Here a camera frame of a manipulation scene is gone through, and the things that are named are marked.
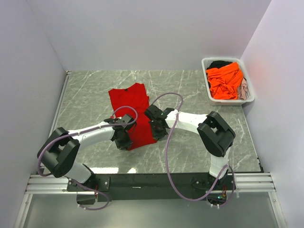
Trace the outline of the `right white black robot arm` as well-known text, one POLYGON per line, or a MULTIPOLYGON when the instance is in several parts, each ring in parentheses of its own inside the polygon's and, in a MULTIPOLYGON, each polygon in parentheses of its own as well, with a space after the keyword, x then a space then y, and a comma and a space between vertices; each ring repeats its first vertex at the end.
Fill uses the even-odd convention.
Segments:
POLYGON ((236 134, 219 113, 212 111, 209 114, 190 114, 173 108, 163 111, 152 104, 144 114, 149 119, 152 136, 156 141, 164 138, 168 134, 167 130, 173 126, 198 134, 211 154, 209 186, 218 190, 225 184, 228 167, 222 173, 220 171, 228 165, 228 155, 236 134))

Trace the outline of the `red t shirt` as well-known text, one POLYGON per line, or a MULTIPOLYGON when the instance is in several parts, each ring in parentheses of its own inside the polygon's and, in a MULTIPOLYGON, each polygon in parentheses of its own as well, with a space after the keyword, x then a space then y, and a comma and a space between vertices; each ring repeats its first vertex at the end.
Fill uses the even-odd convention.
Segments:
POLYGON ((135 83, 126 89, 111 89, 108 91, 111 105, 116 111, 116 117, 125 114, 138 117, 136 124, 128 131, 132 144, 129 151, 148 144, 156 143, 152 136, 149 119, 144 112, 149 107, 149 96, 146 93, 145 85, 135 83))

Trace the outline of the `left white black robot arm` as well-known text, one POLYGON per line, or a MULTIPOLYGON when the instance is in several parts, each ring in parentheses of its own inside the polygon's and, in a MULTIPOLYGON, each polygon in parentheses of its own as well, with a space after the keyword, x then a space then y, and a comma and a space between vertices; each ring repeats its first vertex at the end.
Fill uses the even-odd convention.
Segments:
POLYGON ((96 175, 85 164, 76 162, 78 152, 103 141, 115 142, 118 149, 127 150, 132 145, 128 131, 135 125, 136 120, 125 114, 79 130, 67 131, 59 127, 39 150, 38 166, 43 164, 54 177, 75 180, 79 187, 89 191, 97 184, 96 175))

